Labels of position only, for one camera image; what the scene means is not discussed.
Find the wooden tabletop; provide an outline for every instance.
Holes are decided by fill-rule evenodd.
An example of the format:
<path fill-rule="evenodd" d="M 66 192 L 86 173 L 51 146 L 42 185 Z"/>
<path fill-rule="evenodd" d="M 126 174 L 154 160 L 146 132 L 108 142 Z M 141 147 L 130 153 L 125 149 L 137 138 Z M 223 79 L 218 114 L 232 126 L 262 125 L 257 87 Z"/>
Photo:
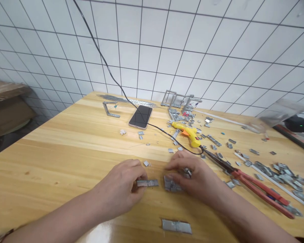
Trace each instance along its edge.
<path fill-rule="evenodd" d="M 131 212 L 97 226 L 79 242 L 236 242 L 210 208 L 184 192 L 165 191 L 164 166 L 173 155 L 168 153 L 168 148 L 176 151 L 178 146 L 151 126 L 144 131 L 144 139 L 140 140 L 140 130 L 128 126 L 135 109 L 129 104 L 119 103 L 111 113 L 121 117 L 107 116 L 102 105 L 103 99 L 97 94 L 93 92 L 87 95 L 0 153 L 0 234 L 51 212 L 91 189 L 114 165 L 135 158 L 152 164 L 146 167 L 148 177 L 158 179 L 160 186 L 147 188 L 143 199 Z M 209 112 L 238 122 L 251 119 L 247 116 Z M 196 114 L 196 126 L 199 126 L 197 120 L 204 125 L 206 115 Z M 168 128 L 168 120 L 167 108 L 158 107 L 153 110 L 150 123 L 173 134 L 175 129 Z M 229 138 L 237 141 L 233 149 L 248 154 L 251 161 L 257 160 L 267 166 L 274 162 L 285 163 L 295 174 L 304 178 L 304 150 L 273 129 L 268 131 L 270 140 L 264 142 L 261 140 L 263 135 L 219 119 L 215 119 L 210 126 L 201 127 L 202 133 L 211 134 L 223 144 L 217 151 L 232 164 L 240 160 L 233 155 L 234 150 L 225 146 Z M 123 136 L 120 134 L 121 129 L 127 132 Z M 189 147 L 186 137 L 178 135 L 177 139 Z M 212 144 L 209 139 L 203 139 L 201 143 L 207 148 Z M 249 149 L 259 151 L 260 155 L 250 153 Z M 210 160 L 206 159 L 205 162 L 222 180 L 230 180 Z M 249 175 L 255 173 L 245 165 L 240 169 Z M 290 200 L 292 206 L 304 215 L 303 205 L 267 179 L 264 183 Z M 233 190 L 293 236 L 304 237 L 304 217 L 288 219 L 245 187 L 235 187 Z M 163 231 L 162 218 L 190 223 L 193 234 Z"/>

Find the right hand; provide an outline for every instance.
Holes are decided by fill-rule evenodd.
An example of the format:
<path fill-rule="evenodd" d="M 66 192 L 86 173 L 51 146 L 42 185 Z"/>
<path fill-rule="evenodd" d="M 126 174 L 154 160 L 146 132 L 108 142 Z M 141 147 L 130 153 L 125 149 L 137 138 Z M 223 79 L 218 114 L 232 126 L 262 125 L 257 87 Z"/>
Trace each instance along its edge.
<path fill-rule="evenodd" d="M 226 200 L 225 195 L 232 191 L 201 158 L 187 150 L 177 151 L 166 166 L 166 170 L 182 170 L 186 167 L 192 171 L 190 179 L 179 173 L 171 173 L 167 176 L 188 194 L 206 205 L 216 208 L 223 200 Z"/>

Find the power cord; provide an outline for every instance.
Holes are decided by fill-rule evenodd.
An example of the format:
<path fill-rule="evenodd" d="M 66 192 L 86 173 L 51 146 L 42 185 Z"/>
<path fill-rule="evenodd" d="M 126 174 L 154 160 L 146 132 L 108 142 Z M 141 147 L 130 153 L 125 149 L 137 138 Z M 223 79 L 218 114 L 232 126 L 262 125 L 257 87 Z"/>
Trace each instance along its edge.
<path fill-rule="evenodd" d="M 91 36 L 91 39 L 93 40 L 93 42 L 94 42 L 94 44 L 95 44 L 95 46 L 96 46 L 96 48 L 97 48 L 97 50 L 98 50 L 98 52 L 99 52 L 101 58 L 104 60 L 104 63 L 106 64 L 106 67 L 107 67 L 107 69 L 108 69 L 108 72 L 109 72 L 111 78 L 112 78 L 113 81 L 115 81 L 115 83 L 121 88 L 121 90 L 122 90 L 122 92 L 124 93 L 124 96 L 125 96 L 125 98 L 127 99 L 127 101 L 128 101 L 129 103 L 131 103 L 131 104 L 136 108 L 136 110 L 138 110 L 138 112 L 141 114 L 141 116 L 142 116 L 142 118 L 143 118 L 143 115 L 142 115 L 142 113 L 139 111 L 139 109 L 137 108 L 137 106 L 134 105 L 134 104 L 127 98 L 127 96 L 126 96 L 126 94 L 125 94 L 125 92 L 124 92 L 122 86 L 119 85 L 119 83 L 115 80 L 115 78 L 114 78 L 113 75 L 111 74 L 111 71 L 110 71 L 110 69 L 109 69 L 109 66 L 108 66 L 108 64 L 107 64 L 107 62 L 106 62 L 104 56 L 103 56 L 102 53 L 100 52 L 99 47 L 97 46 L 97 44 L 96 44 L 96 42 L 95 42 L 94 36 L 92 35 L 92 32 L 91 32 L 91 30 L 90 30 L 90 27 L 89 27 L 87 21 L 85 20 L 85 17 L 84 17 L 84 15 L 83 15 L 81 9 L 79 8 L 77 2 L 76 2 L 75 0 L 73 0 L 73 1 L 74 1 L 75 5 L 77 6 L 78 10 L 79 10 L 79 12 L 80 12 L 80 14 L 81 14 L 81 16 L 82 16 L 82 18 L 83 18 L 83 20 L 84 20 L 85 25 L 86 25 L 87 28 L 88 28 L 88 31 L 89 31 L 90 36 Z M 168 134 L 167 132 L 165 132 L 165 131 L 162 130 L 161 128 L 159 128 L 159 127 L 157 127 L 157 126 L 155 126 L 155 125 L 152 125 L 152 124 L 150 124 L 150 123 L 147 123 L 147 124 L 150 125 L 150 126 L 153 126 L 153 127 L 157 128 L 157 129 L 159 129 L 159 130 L 162 131 L 163 133 L 165 133 L 165 134 L 167 134 L 168 136 L 172 137 L 172 138 L 173 138 L 173 139 L 174 139 L 182 148 L 184 148 L 185 150 L 188 150 L 188 149 L 185 148 L 182 144 L 180 144 L 173 136 L 171 136 L 170 134 Z M 201 154 L 204 152 L 203 149 L 202 149 L 202 152 L 201 152 L 201 153 L 194 153 L 194 152 L 192 152 L 192 151 L 190 151 L 190 150 L 188 150 L 188 151 L 191 152 L 192 154 L 195 154 L 195 155 L 201 155 Z"/>

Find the red-handled pliers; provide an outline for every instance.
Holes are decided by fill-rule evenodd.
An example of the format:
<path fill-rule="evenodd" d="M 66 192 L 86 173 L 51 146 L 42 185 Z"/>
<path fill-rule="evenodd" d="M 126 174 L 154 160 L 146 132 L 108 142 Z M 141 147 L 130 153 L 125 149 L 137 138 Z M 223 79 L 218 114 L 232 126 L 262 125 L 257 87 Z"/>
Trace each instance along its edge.
<path fill-rule="evenodd" d="M 260 181 L 254 179 L 253 177 L 245 174 L 240 169 L 234 168 L 231 166 L 228 162 L 218 158 L 213 153 L 207 151 L 206 149 L 203 149 L 203 151 L 211 157 L 211 159 L 218 164 L 220 167 L 222 167 L 224 170 L 226 170 L 229 174 L 231 174 L 235 179 L 240 180 L 246 187 L 248 187 L 251 191 L 253 191 L 255 194 L 257 194 L 260 198 L 262 198 L 264 201 L 266 201 L 268 204 L 276 208 L 278 211 L 280 211 L 283 215 L 287 216 L 290 219 L 294 219 L 295 216 L 289 212 L 286 208 L 272 200 L 268 195 L 272 196 L 275 200 L 279 201 L 281 204 L 288 206 L 289 202 L 284 199 L 282 196 L 280 196 L 278 193 L 271 190 L 266 185 L 262 184 Z"/>

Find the forearm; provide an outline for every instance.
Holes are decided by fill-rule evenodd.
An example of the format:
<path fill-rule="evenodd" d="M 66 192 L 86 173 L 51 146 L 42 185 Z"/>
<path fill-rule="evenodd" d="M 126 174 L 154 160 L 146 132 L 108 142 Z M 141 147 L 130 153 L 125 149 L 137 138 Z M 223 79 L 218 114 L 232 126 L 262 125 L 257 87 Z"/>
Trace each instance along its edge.
<path fill-rule="evenodd" d="M 235 225 L 238 235 L 246 242 L 298 242 L 232 190 L 223 194 L 214 209 Z"/>
<path fill-rule="evenodd" d="M 93 207 L 95 198 L 84 193 L 63 206 L 9 235 L 4 243 L 71 243 L 101 223 Z"/>

